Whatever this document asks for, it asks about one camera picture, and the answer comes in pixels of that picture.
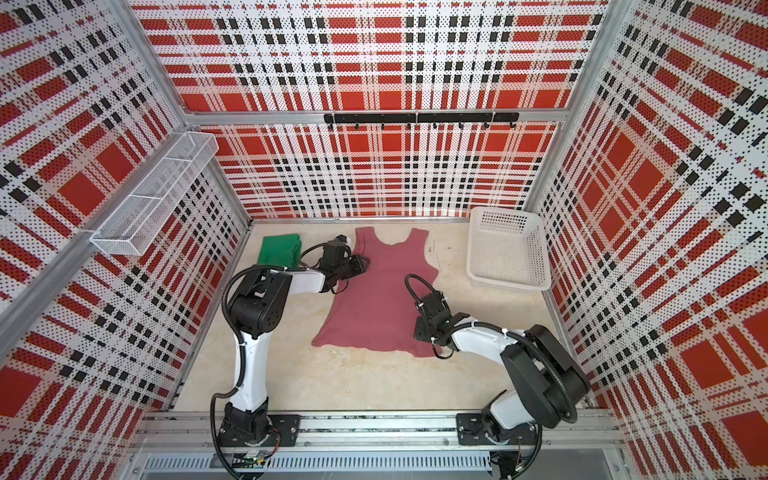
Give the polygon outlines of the green tank top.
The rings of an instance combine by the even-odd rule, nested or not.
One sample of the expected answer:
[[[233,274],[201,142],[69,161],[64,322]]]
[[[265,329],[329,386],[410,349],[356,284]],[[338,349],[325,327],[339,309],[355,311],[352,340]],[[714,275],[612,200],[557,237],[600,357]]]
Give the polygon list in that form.
[[[281,267],[298,267],[302,251],[299,234],[265,236],[262,239],[257,263]]]

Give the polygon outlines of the maroon tank top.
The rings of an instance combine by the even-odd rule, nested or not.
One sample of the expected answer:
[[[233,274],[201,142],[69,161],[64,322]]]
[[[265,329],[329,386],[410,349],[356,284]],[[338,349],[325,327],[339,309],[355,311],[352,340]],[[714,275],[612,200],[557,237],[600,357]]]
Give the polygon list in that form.
[[[409,293],[404,282],[408,274],[435,282],[439,271],[425,257],[428,237],[428,231],[413,228],[406,240],[386,244],[374,228],[356,229],[353,252],[369,260],[368,268],[335,296],[311,345],[404,352],[416,358],[432,356],[430,342],[414,338],[418,317],[415,300],[427,295],[429,289],[414,282],[414,292]]]

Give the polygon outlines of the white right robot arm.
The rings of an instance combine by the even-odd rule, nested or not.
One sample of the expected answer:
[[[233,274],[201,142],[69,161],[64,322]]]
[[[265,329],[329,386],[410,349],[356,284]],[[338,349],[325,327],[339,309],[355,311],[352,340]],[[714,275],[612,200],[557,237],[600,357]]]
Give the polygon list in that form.
[[[512,384],[481,411],[472,432],[491,444],[505,445],[524,425],[535,432],[578,421],[578,404],[590,382],[581,367],[546,327],[509,330],[466,313],[454,314],[440,291],[415,299],[414,338],[429,343],[448,360],[461,352],[502,365]]]

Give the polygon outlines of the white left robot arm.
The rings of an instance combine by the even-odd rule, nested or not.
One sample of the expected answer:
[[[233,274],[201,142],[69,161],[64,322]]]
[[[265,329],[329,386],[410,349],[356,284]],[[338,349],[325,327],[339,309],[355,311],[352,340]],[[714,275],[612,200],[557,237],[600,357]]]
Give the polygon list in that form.
[[[221,299],[224,320],[236,341],[234,386],[212,396],[212,434],[221,447],[276,445],[285,435],[269,418],[266,375],[272,333],[288,299],[304,293],[336,293],[339,283],[366,272],[370,260],[354,254],[345,236],[314,245],[320,259],[259,262],[233,276]]]

